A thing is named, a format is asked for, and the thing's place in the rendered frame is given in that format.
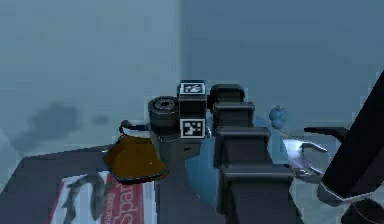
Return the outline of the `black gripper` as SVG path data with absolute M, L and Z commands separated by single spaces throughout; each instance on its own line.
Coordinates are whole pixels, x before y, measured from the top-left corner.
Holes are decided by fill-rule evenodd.
M 181 137 L 178 99 L 160 96 L 148 103 L 149 133 L 152 143 L 165 163 L 198 156 L 201 142 Z

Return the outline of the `red white printed box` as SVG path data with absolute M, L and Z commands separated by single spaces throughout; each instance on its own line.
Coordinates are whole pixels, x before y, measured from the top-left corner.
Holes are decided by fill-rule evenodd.
M 158 224 L 154 183 L 123 185 L 108 171 L 63 178 L 47 224 Z

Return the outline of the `small blue lumpy object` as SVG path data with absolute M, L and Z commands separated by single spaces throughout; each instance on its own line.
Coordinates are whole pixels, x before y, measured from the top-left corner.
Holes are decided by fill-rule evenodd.
M 271 126 L 274 129 L 280 130 L 288 120 L 288 112 L 284 107 L 277 105 L 270 111 L 269 119 Z

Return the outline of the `silver curved metal object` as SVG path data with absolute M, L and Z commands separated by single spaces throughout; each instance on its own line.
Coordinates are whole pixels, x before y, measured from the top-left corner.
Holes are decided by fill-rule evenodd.
M 314 149 L 321 154 L 326 154 L 328 150 L 313 142 L 294 138 L 285 138 L 283 143 L 295 177 L 305 183 L 319 184 L 324 175 L 324 171 L 314 166 L 306 158 L 305 152 L 308 149 Z

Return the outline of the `dark grey table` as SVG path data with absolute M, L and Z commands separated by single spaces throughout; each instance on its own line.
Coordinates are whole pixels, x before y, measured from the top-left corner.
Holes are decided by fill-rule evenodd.
M 0 193 L 1 224 L 47 224 L 61 180 L 104 168 L 107 146 L 77 149 L 21 160 Z M 157 186 L 159 224 L 225 224 L 188 183 L 185 166 L 170 163 Z

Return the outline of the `black slanted block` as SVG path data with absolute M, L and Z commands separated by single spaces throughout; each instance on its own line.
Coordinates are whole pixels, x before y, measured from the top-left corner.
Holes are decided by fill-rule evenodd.
M 384 181 L 384 70 L 349 129 L 306 127 L 341 143 L 317 189 L 320 201 L 336 207 L 370 196 Z

